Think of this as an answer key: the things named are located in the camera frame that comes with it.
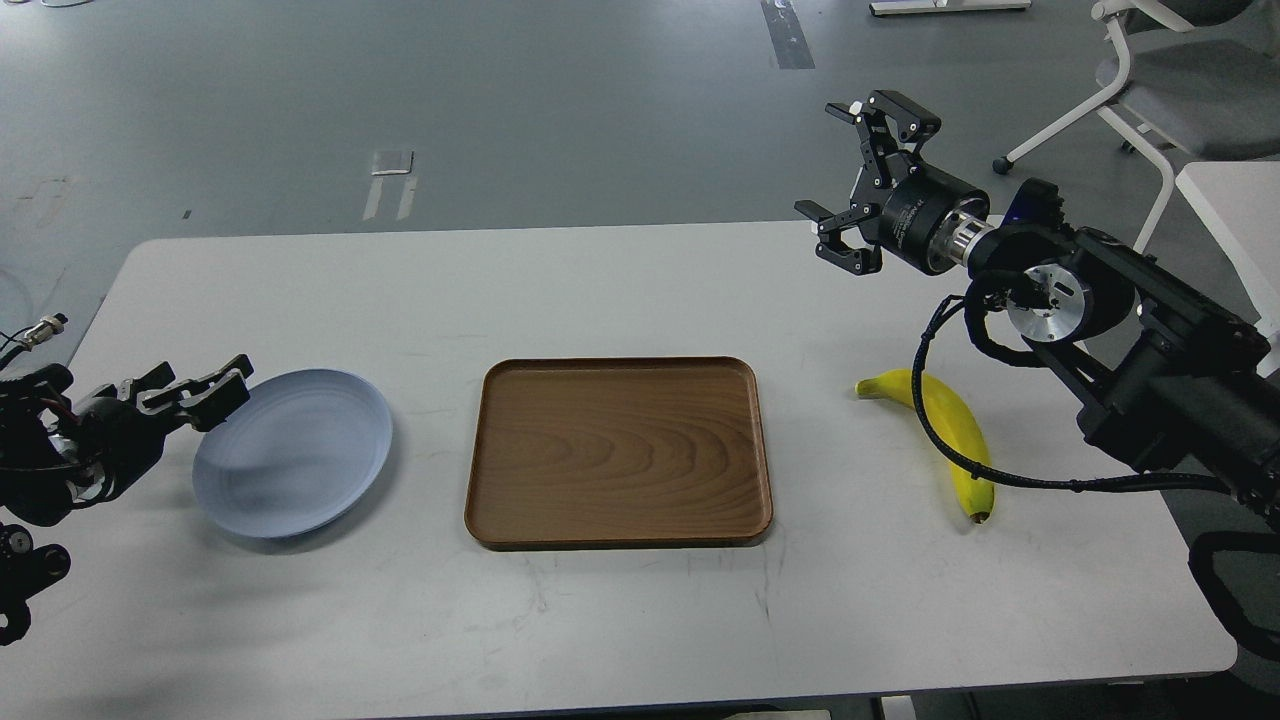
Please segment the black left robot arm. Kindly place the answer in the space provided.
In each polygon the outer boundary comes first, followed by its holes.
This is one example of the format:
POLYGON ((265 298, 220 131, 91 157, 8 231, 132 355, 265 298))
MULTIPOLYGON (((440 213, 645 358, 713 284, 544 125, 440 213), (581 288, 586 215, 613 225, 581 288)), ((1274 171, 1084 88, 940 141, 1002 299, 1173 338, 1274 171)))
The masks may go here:
POLYGON ((68 366, 18 368, 15 360, 64 332, 55 313, 3 336, 1 642, 29 630, 31 600, 70 570, 68 550, 37 544, 32 527, 54 527, 70 512, 120 498, 163 457, 166 438, 182 427, 206 433, 250 400, 253 365, 236 355, 220 369, 178 380, 170 364, 108 383, 78 401, 67 391, 68 366))

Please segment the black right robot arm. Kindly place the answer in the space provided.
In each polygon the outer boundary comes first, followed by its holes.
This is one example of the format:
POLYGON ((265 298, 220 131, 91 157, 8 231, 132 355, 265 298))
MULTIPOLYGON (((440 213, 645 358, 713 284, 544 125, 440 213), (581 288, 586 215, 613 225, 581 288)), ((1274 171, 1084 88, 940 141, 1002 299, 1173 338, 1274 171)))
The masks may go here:
POLYGON ((1084 441, 1130 469, 1062 489, 1203 489, 1277 528, 1277 388, 1258 372, 1271 350, 1260 331, 1155 259, 1068 224, 1056 184, 1024 181, 992 222, 986 191, 923 159, 942 122, 905 95, 877 90, 826 111, 856 131, 861 168, 845 211, 795 202, 815 255, 854 275, 879 272, 886 252, 927 275, 968 274, 936 309, 908 375, 908 405, 950 462, 1002 486, 1051 487, 965 456, 931 421, 927 355, 959 314, 980 354, 1051 370, 1080 402, 1084 441))

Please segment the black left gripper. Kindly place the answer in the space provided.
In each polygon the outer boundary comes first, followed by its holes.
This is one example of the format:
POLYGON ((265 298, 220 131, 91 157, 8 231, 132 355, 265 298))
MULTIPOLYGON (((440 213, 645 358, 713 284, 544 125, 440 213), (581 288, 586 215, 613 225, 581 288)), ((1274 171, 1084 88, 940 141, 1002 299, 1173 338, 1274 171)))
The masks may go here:
POLYGON ((124 493, 160 460, 165 438, 180 427, 209 432, 250 400, 253 374, 238 354, 206 375, 178 380, 170 363, 115 383, 114 397, 74 406, 81 457, 93 470, 92 493, 124 493))

